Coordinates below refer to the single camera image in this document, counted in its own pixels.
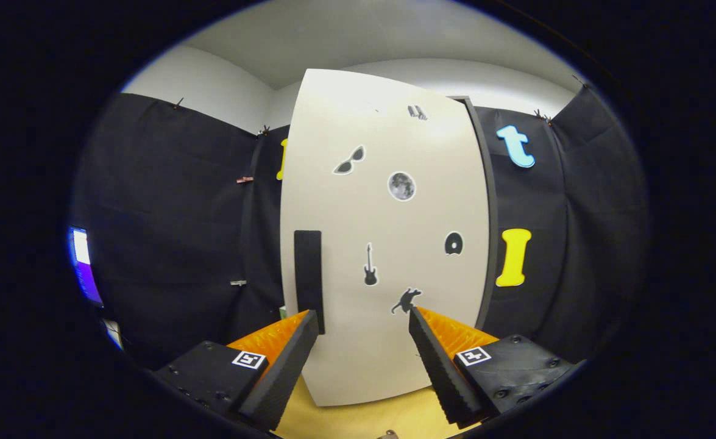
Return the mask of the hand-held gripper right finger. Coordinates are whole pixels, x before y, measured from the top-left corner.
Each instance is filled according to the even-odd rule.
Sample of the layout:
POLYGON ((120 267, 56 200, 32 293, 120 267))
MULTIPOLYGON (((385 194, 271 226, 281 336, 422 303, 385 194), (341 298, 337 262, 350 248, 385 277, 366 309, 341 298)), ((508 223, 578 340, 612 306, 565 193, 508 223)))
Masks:
POLYGON ((494 428, 574 377, 572 363, 522 335, 497 338, 413 307, 408 330, 448 423, 494 428))

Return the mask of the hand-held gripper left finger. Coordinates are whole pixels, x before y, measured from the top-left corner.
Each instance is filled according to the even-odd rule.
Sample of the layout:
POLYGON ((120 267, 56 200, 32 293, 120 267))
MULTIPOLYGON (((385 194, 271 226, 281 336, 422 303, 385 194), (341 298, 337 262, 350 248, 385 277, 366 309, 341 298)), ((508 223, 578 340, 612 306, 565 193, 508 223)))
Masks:
POLYGON ((227 345, 203 341, 151 376, 213 418, 273 431, 318 336, 317 312, 305 310, 227 345))

